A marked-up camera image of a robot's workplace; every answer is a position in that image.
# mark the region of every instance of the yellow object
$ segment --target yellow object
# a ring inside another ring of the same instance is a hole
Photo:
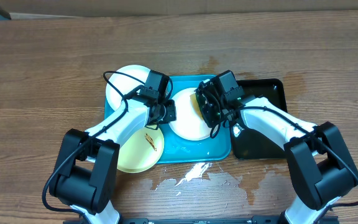
[[[146,139],[151,139],[155,149]],[[164,149],[164,136],[160,129],[142,128],[135,132],[120,148],[117,169],[128,173],[143,172],[157,163]]]
[[[193,93],[190,95],[190,101],[191,105],[193,106],[194,110],[196,111],[196,114],[201,118],[201,120],[204,120],[203,115],[201,114],[200,106],[198,105],[196,93]]]

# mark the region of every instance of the blue tray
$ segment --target blue tray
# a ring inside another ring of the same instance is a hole
[[[214,77],[214,75],[180,75],[171,76],[173,82],[172,96],[180,90],[198,87],[201,81]],[[104,118],[112,114],[114,110],[105,102]],[[231,150],[230,130],[221,127],[218,135],[200,141],[189,141],[177,136],[169,124],[160,125],[164,135],[164,150],[158,164],[170,164],[179,162],[217,161],[226,158]]]

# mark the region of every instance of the yellow plate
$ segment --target yellow plate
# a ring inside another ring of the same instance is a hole
[[[146,134],[153,140],[157,151],[146,140]],[[143,172],[157,163],[163,149],[164,136],[161,130],[142,128],[135,132],[120,148],[117,169],[128,173]]]

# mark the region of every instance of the black tray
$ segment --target black tray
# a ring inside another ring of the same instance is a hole
[[[274,106],[287,112],[283,83],[276,79],[238,80],[246,95],[266,97]],[[238,137],[233,135],[230,127],[230,139],[233,154],[239,159],[282,159],[285,158],[283,150],[273,141],[253,129],[241,131]]]

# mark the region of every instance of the tabletop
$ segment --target tabletop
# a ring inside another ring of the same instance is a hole
[[[0,223],[76,218],[45,209],[42,187],[63,135],[103,120],[102,73],[130,64],[167,75],[230,69],[237,79],[278,78],[288,112],[338,126],[358,168],[358,11],[0,21]],[[249,217],[278,215],[295,197],[285,160],[230,154],[175,186],[194,166],[118,171],[115,209],[153,219]],[[358,188],[341,199],[356,200]],[[358,207],[331,214],[358,223]]]

